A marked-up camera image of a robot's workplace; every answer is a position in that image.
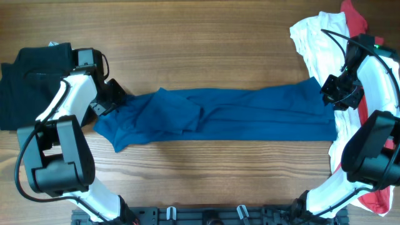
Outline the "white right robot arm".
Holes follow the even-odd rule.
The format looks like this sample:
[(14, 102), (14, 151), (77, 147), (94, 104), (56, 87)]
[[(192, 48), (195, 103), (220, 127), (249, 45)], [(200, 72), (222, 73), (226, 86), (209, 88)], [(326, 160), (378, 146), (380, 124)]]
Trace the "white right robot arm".
[[(322, 86), (325, 104), (340, 111), (359, 106), (367, 89), (359, 79), (362, 69), (372, 75), (378, 72), (377, 66), (368, 66), (369, 58), (376, 59), (392, 81), (383, 84), (378, 79), (373, 95), (378, 97), (393, 88), (394, 99), (399, 101), (399, 81), (384, 61), (397, 61), (395, 50), (377, 44), (373, 36), (360, 34), (347, 40), (341, 75), (329, 75)], [(322, 185), (307, 191), (305, 200), (297, 202), (302, 204), (301, 214), (306, 221), (322, 222), (367, 193), (398, 185), (399, 117), (391, 111), (376, 109), (345, 145), (338, 170)]]

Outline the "blue polo shirt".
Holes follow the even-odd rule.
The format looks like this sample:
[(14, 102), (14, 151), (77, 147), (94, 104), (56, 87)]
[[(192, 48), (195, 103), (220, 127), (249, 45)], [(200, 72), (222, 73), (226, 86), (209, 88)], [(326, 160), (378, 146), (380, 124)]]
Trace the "blue polo shirt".
[(127, 96), (97, 119), (94, 131), (116, 152), (159, 141), (334, 141), (334, 111), (310, 78), (297, 84), (244, 89), (159, 88)]

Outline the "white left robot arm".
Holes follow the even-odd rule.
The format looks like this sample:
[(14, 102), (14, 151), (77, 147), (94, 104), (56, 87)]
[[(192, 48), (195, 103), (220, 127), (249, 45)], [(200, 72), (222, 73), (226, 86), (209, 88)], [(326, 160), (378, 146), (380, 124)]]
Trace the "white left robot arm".
[(14, 169), (17, 191), (27, 200), (68, 200), (92, 223), (134, 224), (136, 215), (124, 199), (98, 178), (81, 125), (87, 109), (105, 116), (125, 96), (115, 79), (76, 74), (61, 79), (60, 88), (32, 126), (17, 130), (20, 153)]

